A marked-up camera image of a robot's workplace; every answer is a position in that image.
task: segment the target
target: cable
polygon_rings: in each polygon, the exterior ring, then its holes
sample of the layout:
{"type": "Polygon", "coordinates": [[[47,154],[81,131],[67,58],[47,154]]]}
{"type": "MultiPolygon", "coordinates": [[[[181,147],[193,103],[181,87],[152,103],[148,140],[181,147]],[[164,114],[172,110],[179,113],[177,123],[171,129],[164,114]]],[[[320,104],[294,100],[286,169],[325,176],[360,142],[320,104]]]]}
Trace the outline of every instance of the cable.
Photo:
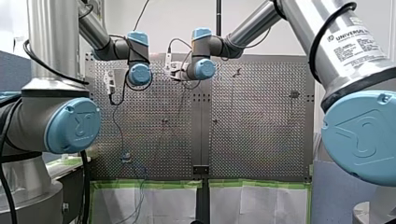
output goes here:
{"type": "Polygon", "coordinates": [[[172,47],[173,42],[175,42],[175,41],[179,41],[179,42],[183,43],[185,46],[189,47],[189,49],[192,49],[191,45],[189,45],[186,41],[184,41],[180,38],[173,38],[171,40],[171,42],[169,42],[168,53],[171,53],[171,47],[172,47]]]}
{"type": "Polygon", "coordinates": [[[221,58],[222,61],[228,62],[228,61],[230,60],[230,56],[231,56],[230,49],[229,49],[228,45],[226,45],[226,44],[224,43],[224,40],[223,40],[221,37],[216,36],[216,35],[212,35],[212,36],[214,36],[215,38],[217,38],[217,39],[221,42],[222,47],[225,48],[225,49],[227,50],[227,58],[225,58],[225,59],[224,59],[223,57],[220,57],[220,58],[221,58]]]}
{"type": "Polygon", "coordinates": [[[126,72],[126,74],[125,74],[124,83],[123,83],[123,86],[122,86],[122,94],[121,94],[121,99],[120,99],[120,101],[119,101],[118,103],[115,103],[115,102],[113,101],[113,94],[109,94],[109,95],[108,95],[108,98],[109,98],[109,100],[110,100],[110,104],[111,104],[111,105],[121,105],[121,104],[124,102],[124,100],[125,100],[125,87],[126,87],[126,83],[127,83],[126,78],[128,77],[128,73],[129,73],[129,70],[128,70],[128,71],[126,72]]]}
{"type": "Polygon", "coordinates": [[[274,2],[274,8],[275,8],[277,15],[279,15],[280,18],[282,18],[283,20],[287,21],[288,19],[286,18],[285,14],[282,12],[282,10],[279,7],[280,3],[277,0],[271,0],[271,1],[274,2]]]}
{"type": "Polygon", "coordinates": [[[90,15],[91,12],[93,12],[93,5],[92,4],[85,4],[86,7],[90,7],[88,9],[88,11],[86,11],[84,14],[82,14],[81,16],[78,17],[79,20],[81,20],[82,18],[90,15]]]}
{"type": "Polygon", "coordinates": [[[229,43],[231,46],[233,46],[233,47],[235,47],[235,48],[238,48],[238,49],[252,49],[252,48],[254,48],[254,47],[259,46],[260,43],[262,43],[262,41],[264,41],[264,40],[268,37],[268,35],[269,35],[270,32],[271,32],[271,28],[272,28],[272,27],[270,27],[270,28],[267,30],[267,34],[265,34],[265,36],[262,38],[262,40],[260,40],[259,42],[257,42],[256,44],[254,44],[254,45],[252,45],[252,46],[243,47],[243,46],[235,45],[235,43],[233,43],[233,42],[230,40],[230,36],[229,36],[229,35],[227,35],[226,40],[227,40],[227,43],[229,43]]]}
{"type": "Polygon", "coordinates": [[[122,150],[124,149],[124,136],[123,136],[123,132],[122,132],[122,128],[121,126],[117,123],[116,121],[116,112],[119,109],[120,105],[116,105],[116,108],[114,108],[113,110],[113,114],[111,116],[111,118],[113,119],[113,123],[116,125],[117,129],[120,132],[120,138],[121,138],[121,148],[122,150]]]}
{"type": "Polygon", "coordinates": [[[29,57],[35,61],[36,63],[40,64],[41,66],[43,66],[45,69],[49,70],[51,73],[53,73],[55,76],[58,77],[62,77],[64,79],[70,80],[70,81],[74,81],[77,82],[79,84],[82,85],[89,85],[89,82],[86,81],[81,81],[79,79],[76,78],[72,78],[72,77],[68,77],[67,75],[62,74],[61,72],[56,71],[55,69],[49,67],[48,65],[46,65],[43,61],[41,61],[37,56],[35,56],[35,54],[32,52],[32,50],[28,47],[30,41],[29,39],[27,39],[24,43],[23,43],[23,49],[26,52],[27,55],[29,55],[29,57]]]}
{"type": "Polygon", "coordinates": [[[199,87],[200,84],[201,84],[201,80],[199,80],[198,83],[197,83],[194,87],[192,87],[192,88],[187,87],[186,82],[183,82],[182,85],[183,85],[183,87],[184,87],[186,90],[193,91],[193,90],[195,90],[197,87],[199,87]]]}
{"type": "Polygon", "coordinates": [[[344,13],[348,12],[349,10],[355,10],[357,7],[357,4],[355,2],[350,2],[346,3],[342,7],[338,8],[330,17],[327,19],[324,23],[323,26],[320,28],[318,31],[318,34],[315,36],[315,39],[312,43],[311,50],[309,51],[309,69],[311,70],[312,76],[315,78],[317,82],[320,83],[320,79],[318,77],[318,71],[316,68],[316,63],[315,60],[317,58],[317,53],[318,53],[318,48],[320,45],[320,41],[323,38],[323,36],[326,34],[326,31],[329,29],[329,27],[332,25],[332,23],[337,20],[337,18],[344,13]]]}
{"type": "Polygon", "coordinates": [[[140,22],[140,19],[142,19],[143,13],[145,12],[148,3],[149,3],[149,0],[148,0],[148,1],[146,2],[146,4],[143,6],[142,12],[140,13],[139,18],[137,19],[136,25],[134,26],[134,31],[136,30],[137,25],[138,25],[139,22],[140,22]]]}
{"type": "Polygon", "coordinates": [[[90,166],[88,164],[87,152],[84,150],[81,151],[79,154],[81,155],[82,167],[84,169],[84,213],[82,215],[82,224],[88,224],[91,203],[90,166]]]}
{"type": "MultiPolygon", "coordinates": [[[[7,113],[4,113],[3,116],[0,118],[0,119],[4,120],[3,131],[1,132],[1,135],[0,135],[0,158],[3,155],[4,143],[6,142],[6,136],[7,136],[7,132],[8,132],[12,117],[13,117],[13,115],[15,113],[15,110],[17,109],[17,107],[18,107],[18,105],[20,103],[21,103],[21,99],[18,100],[11,107],[11,109],[7,113]]],[[[3,163],[2,162],[0,162],[0,180],[1,180],[1,184],[3,186],[4,192],[5,192],[6,197],[7,197],[8,206],[9,206],[9,213],[11,214],[12,224],[18,224],[17,210],[15,208],[15,203],[14,203],[14,199],[12,197],[11,189],[9,188],[6,176],[4,174],[4,169],[3,169],[3,163]]]]}

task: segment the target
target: perforated metal panel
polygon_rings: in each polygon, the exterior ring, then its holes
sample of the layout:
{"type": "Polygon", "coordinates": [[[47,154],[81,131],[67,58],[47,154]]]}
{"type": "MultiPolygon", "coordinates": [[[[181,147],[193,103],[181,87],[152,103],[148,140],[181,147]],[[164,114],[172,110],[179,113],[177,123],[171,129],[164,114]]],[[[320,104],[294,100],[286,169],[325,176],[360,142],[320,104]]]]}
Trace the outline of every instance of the perforated metal panel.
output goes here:
{"type": "MultiPolygon", "coordinates": [[[[314,81],[305,57],[243,56],[218,62],[213,80],[188,91],[162,74],[164,54],[151,56],[155,74],[146,91],[126,90],[115,113],[103,83],[105,71],[125,62],[86,63],[94,101],[102,109],[95,145],[95,179],[192,179],[193,165],[209,165],[210,178],[302,181],[312,162],[314,81]]],[[[121,87],[114,98],[120,99],[121,87]]]]}
{"type": "MultiPolygon", "coordinates": [[[[102,129],[92,165],[94,178],[135,178],[135,166],[140,178],[146,168],[149,179],[192,179],[190,92],[163,75],[163,64],[151,59],[154,79],[146,91],[126,88],[125,101],[114,116],[123,132],[122,146],[112,118],[116,107],[109,103],[103,76],[105,71],[127,68],[126,62],[87,63],[88,76],[95,77],[93,99],[102,109],[102,129]],[[120,162],[127,152],[134,164],[120,162]]],[[[114,101],[120,99],[121,92],[119,86],[114,101]]]]}
{"type": "Polygon", "coordinates": [[[212,86],[210,177],[304,180],[312,162],[313,85],[304,57],[222,63],[212,86]]]}

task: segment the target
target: light blue end cap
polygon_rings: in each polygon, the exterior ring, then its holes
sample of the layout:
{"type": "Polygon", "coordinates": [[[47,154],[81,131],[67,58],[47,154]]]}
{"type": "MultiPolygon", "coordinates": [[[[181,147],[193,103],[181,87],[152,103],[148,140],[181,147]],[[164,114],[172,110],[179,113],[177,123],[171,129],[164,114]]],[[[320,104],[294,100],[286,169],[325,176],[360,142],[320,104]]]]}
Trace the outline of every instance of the light blue end cap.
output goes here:
{"type": "Polygon", "coordinates": [[[137,63],[129,71],[128,80],[135,86],[143,86],[149,83],[151,74],[149,67],[143,63],[137,63]]]}
{"type": "Polygon", "coordinates": [[[195,64],[195,77],[198,80],[211,78],[216,73],[215,64],[209,59],[201,59],[195,64]]]}
{"type": "Polygon", "coordinates": [[[345,171],[396,187],[396,92],[359,91],[338,100],[322,128],[324,146],[345,171]]]}
{"type": "Polygon", "coordinates": [[[192,40],[201,39],[211,35],[212,35],[212,31],[209,28],[205,28],[205,27],[196,28],[192,32],[192,40]]]}
{"type": "Polygon", "coordinates": [[[20,91],[0,91],[0,100],[13,95],[21,94],[20,91]]]}
{"type": "Polygon", "coordinates": [[[100,122],[100,110],[92,100],[68,101],[49,121],[45,133],[47,151],[63,154],[86,149],[99,134],[100,122]]]}
{"type": "Polygon", "coordinates": [[[132,31],[127,35],[128,39],[133,40],[139,44],[149,46],[149,37],[144,32],[132,31]]]}

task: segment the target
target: universal robots logo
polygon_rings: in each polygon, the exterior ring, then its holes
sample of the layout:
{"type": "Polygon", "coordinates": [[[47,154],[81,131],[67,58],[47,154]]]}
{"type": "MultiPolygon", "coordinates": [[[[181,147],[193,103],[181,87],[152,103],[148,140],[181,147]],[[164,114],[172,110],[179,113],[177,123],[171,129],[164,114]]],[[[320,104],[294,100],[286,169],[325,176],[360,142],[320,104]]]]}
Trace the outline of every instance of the universal robots logo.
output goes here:
{"type": "Polygon", "coordinates": [[[329,40],[329,42],[334,41],[334,35],[330,35],[329,37],[327,37],[327,39],[329,40]]]}

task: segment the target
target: label sticker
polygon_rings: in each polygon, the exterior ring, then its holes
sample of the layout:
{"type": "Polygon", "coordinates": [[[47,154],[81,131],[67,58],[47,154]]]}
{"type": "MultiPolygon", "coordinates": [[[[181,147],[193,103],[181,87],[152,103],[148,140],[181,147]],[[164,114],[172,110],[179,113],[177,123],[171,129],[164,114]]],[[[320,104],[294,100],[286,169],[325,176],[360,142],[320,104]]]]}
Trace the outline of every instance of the label sticker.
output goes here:
{"type": "Polygon", "coordinates": [[[363,63],[385,59],[387,55],[364,26],[350,26],[327,36],[339,62],[347,69],[363,63]]]}
{"type": "Polygon", "coordinates": [[[361,19],[359,19],[358,17],[351,17],[350,20],[355,25],[363,25],[363,21],[361,19]]]}

